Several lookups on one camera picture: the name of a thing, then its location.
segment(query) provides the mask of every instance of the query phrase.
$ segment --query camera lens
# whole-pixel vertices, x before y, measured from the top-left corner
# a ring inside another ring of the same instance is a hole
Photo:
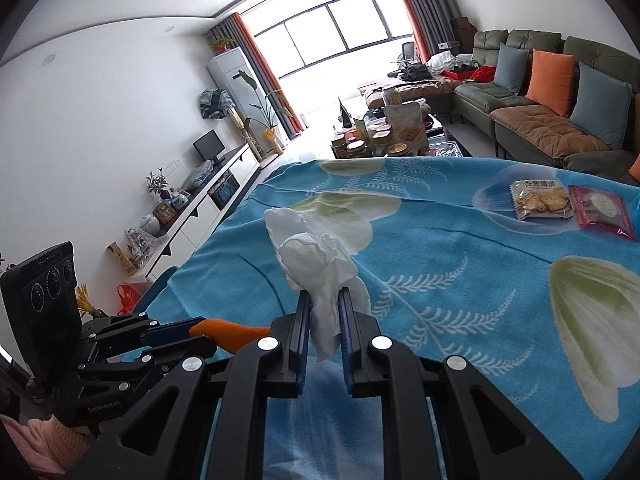
[[[31,289],[31,305],[37,312],[41,311],[44,306],[44,290],[39,283],[33,285]]]
[[[57,269],[51,269],[47,276],[47,290],[49,295],[55,300],[60,294],[60,273]]]
[[[74,273],[74,270],[71,267],[71,262],[67,260],[65,262],[65,266],[62,268],[62,276],[64,277],[67,283],[71,281],[71,276],[73,275],[73,273]]]

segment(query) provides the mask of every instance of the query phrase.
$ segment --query television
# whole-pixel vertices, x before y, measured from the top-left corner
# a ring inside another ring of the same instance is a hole
[[[202,157],[202,160],[210,160],[214,165],[218,164],[218,155],[225,149],[225,145],[211,130],[193,143],[193,147]]]

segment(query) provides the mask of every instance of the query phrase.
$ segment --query sofa backrest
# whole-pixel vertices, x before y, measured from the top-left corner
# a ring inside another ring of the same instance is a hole
[[[516,48],[548,50],[562,52],[562,34],[559,32],[543,32],[542,30],[512,30],[506,44]]]
[[[578,70],[580,62],[620,81],[629,83],[634,94],[640,92],[640,59],[612,46],[597,43],[596,41],[574,38],[573,36],[566,38],[563,53],[572,54],[575,57],[574,104],[580,83],[580,71]],[[637,96],[634,95],[629,106],[628,126],[623,148],[640,153],[640,128],[636,127],[636,113],[640,110],[636,110],[636,99]]]
[[[508,30],[481,30],[474,36],[474,60],[480,66],[496,66],[500,44],[507,41]]]

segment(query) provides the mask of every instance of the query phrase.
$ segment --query metal pivot bolt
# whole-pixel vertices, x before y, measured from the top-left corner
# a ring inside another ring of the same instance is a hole
[[[466,359],[459,355],[452,355],[447,359],[447,366],[452,370],[464,370],[466,368]]]
[[[378,350],[387,350],[392,344],[393,342],[386,335],[377,335],[371,340],[371,346]]]
[[[278,346],[280,343],[278,342],[278,340],[274,337],[263,337],[262,339],[260,339],[260,341],[258,341],[258,348],[260,350],[273,350],[274,348],[276,348],[276,346]]]
[[[182,361],[182,369],[186,372],[194,372],[202,366],[202,359],[199,357],[187,357]]]

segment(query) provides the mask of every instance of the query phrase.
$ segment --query curtain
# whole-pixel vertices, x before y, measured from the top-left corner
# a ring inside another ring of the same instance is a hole
[[[460,15],[455,0],[404,0],[422,62],[437,54],[439,43],[455,41],[451,20]]]
[[[264,56],[260,52],[260,49],[255,44],[254,35],[251,34],[238,13],[232,14],[226,20],[217,24],[211,29],[211,33],[214,38],[230,37],[234,40],[236,46],[242,48],[249,64],[254,69],[255,76],[258,79],[260,86],[262,86],[266,93],[273,92],[274,90],[280,90],[280,82],[278,81],[278,78],[273,75],[271,68],[269,68]],[[273,109],[276,111],[278,120],[287,134],[287,137],[289,137],[289,139],[293,139],[293,137],[297,136],[297,134],[304,129],[302,123],[298,119],[298,116],[292,110],[291,105],[287,101],[286,97],[284,97],[284,94],[272,94],[269,96],[269,100],[271,101],[271,105],[273,105]],[[279,112],[278,110],[280,108],[286,108],[292,116],[288,117]]]

